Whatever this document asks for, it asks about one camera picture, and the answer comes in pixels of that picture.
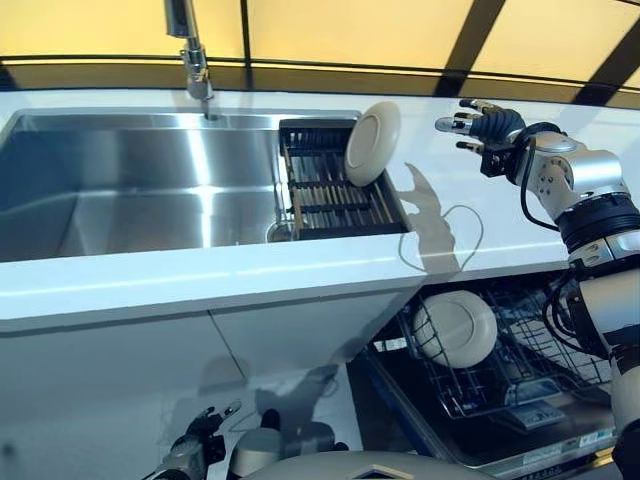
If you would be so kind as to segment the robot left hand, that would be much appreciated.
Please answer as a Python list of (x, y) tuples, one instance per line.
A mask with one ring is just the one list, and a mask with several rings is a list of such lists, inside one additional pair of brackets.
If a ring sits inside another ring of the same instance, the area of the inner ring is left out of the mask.
[(214, 406), (207, 407), (191, 421), (186, 434), (197, 437), (213, 436), (221, 424), (236, 414), (241, 407), (242, 402), (239, 399), (232, 401), (222, 409), (216, 409)]

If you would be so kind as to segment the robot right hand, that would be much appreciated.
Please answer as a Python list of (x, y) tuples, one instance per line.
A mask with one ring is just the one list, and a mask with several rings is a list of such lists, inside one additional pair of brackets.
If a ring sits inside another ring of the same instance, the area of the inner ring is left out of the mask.
[(456, 147), (459, 149), (481, 154), (485, 145), (510, 145), (525, 128), (523, 118), (515, 110), (480, 99), (462, 99), (459, 106), (474, 110), (474, 113), (457, 112), (452, 117), (435, 121), (435, 128), (440, 132), (477, 140), (477, 143), (458, 141)]

